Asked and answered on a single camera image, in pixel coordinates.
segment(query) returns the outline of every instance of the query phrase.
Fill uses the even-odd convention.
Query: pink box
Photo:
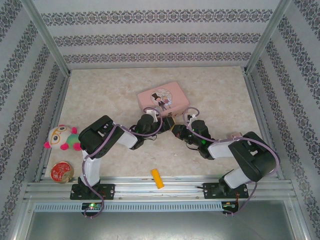
[[[171,82],[138,94],[139,106],[156,108],[163,117],[181,115],[189,101],[177,82]]]

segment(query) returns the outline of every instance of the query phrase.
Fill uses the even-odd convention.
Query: striped wallpaper
[[[311,239],[320,239],[319,17],[319,1],[293,0],[251,73]]]
[[[279,0],[35,0],[70,69],[245,67]]]
[[[65,77],[19,0],[0,1],[0,240],[32,182]]]

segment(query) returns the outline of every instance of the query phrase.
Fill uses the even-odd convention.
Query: robot base bracket
[[[100,182],[98,182],[92,188],[97,191],[104,200],[113,200],[115,187],[116,185],[114,184],[100,184]],[[78,184],[72,185],[70,200],[100,200],[100,198],[94,194],[79,177]]]
[[[247,199],[249,197],[246,184],[242,184],[235,189],[232,189],[227,196],[219,189],[219,182],[205,182],[202,185],[204,199],[236,199],[237,194],[239,199]]]

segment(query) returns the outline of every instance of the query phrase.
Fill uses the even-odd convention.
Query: stuffed caterpillar
[[[73,147],[76,151],[81,151],[80,141],[78,139],[79,134],[77,134],[77,129],[75,127],[68,127],[65,125],[59,125],[50,130],[48,141],[45,142],[44,147],[46,149],[61,149],[67,150]]]

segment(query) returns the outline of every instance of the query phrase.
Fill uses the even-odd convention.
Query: yellow eraser
[[[157,188],[158,189],[162,189],[165,185],[161,180],[161,177],[160,177],[160,174],[159,174],[158,170],[156,168],[152,169],[151,170],[151,174],[153,176],[153,179],[155,181],[155,184],[156,184]]]

